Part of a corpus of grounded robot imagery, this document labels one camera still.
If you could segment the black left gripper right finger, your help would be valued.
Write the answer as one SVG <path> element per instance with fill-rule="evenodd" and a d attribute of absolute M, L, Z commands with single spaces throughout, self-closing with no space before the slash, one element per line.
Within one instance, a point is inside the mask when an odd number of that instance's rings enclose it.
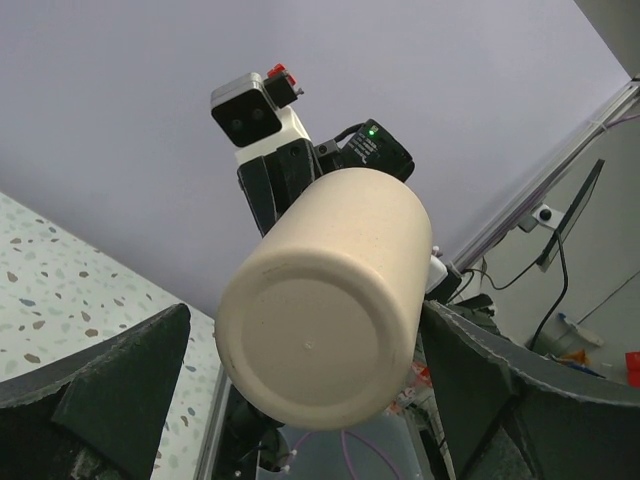
<path fill-rule="evenodd" d="M 639 392 L 426 302 L 421 337 L 459 479 L 636 479 Z"/>

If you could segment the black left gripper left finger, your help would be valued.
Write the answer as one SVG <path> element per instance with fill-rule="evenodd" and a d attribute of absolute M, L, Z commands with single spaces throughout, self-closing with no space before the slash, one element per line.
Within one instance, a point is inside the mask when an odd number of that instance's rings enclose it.
<path fill-rule="evenodd" d="M 173 305 L 2 382 L 2 478 L 150 478 L 190 318 L 186 305 Z"/>

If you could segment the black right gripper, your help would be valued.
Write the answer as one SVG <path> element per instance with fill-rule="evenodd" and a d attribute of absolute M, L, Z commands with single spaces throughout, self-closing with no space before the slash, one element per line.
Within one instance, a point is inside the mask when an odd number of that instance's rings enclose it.
<path fill-rule="evenodd" d="M 370 168 L 405 182 L 415 163 L 401 143 L 369 119 L 318 145 L 291 140 L 240 166 L 237 177 L 258 231 L 266 235 L 309 185 L 346 168 Z"/>

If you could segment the beige plastic cup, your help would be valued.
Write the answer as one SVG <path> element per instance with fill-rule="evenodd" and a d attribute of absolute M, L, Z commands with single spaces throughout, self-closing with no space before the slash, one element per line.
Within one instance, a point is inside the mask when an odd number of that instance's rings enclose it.
<path fill-rule="evenodd" d="M 381 413 L 410 370 L 432 251 L 427 212 L 366 168 L 313 182 L 221 297 L 215 340 L 237 390 L 269 417 L 337 430 Z"/>

